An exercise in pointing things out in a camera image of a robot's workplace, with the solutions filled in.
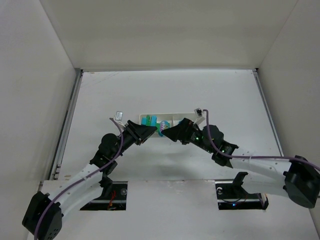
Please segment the teal and green lego figure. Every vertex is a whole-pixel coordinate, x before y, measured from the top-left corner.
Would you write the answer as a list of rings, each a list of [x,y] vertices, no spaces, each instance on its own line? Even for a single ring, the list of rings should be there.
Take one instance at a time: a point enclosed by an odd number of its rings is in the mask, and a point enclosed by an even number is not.
[[[163,120],[157,115],[141,115],[139,123],[144,126],[156,127],[157,130],[152,136],[160,138],[164,137],[162,131],[171,127],[171,124],[167,120]]]

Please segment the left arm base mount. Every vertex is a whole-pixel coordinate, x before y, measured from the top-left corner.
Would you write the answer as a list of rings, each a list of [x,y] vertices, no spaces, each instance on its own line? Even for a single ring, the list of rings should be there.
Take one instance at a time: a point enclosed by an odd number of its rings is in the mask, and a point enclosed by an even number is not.
[[[104,177],[100,182],[103,187],[99,197],[84,205],[81,211],[125,211],[127,207],[128,182],[113,181]]]

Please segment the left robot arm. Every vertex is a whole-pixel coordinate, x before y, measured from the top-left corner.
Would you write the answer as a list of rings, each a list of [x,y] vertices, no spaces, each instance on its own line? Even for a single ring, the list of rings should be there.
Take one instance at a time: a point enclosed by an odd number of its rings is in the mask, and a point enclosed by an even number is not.
[[[108,176],[117,166],[116,159],[132,145],[143,144],[156,131],[155,126],[129,120],[119,135],[105,134],[94,157],[79,173],[56,190],[38,191],[31,198],[22,225],[36,240],[54,239],[72,211],[111,192],[113,181]]]

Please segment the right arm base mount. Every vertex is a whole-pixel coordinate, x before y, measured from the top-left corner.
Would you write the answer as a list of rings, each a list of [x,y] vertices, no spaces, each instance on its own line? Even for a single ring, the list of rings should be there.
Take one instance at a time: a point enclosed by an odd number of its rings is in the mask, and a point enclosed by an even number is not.
[[[263,210],[269,206],[266,194],[248,193],[244,188],[244,180],[249,174],[239,172],[234,179],[215,181],[217,206],[220,211],[228,210]]]

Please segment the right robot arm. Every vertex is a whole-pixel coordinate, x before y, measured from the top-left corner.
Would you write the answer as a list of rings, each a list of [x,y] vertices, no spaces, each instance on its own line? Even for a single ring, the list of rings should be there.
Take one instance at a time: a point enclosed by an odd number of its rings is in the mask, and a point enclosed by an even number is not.
[[[173,142],[194,144],[205,150],[222,167],[239,170],[233,184],[249,194],[266,193],[287,197],[308,209],[316,205],[320,193],[320,173],[303,157],[259,157],[227,142],[217,126],[209,124],[200,129],[187,118],[161,133]]]

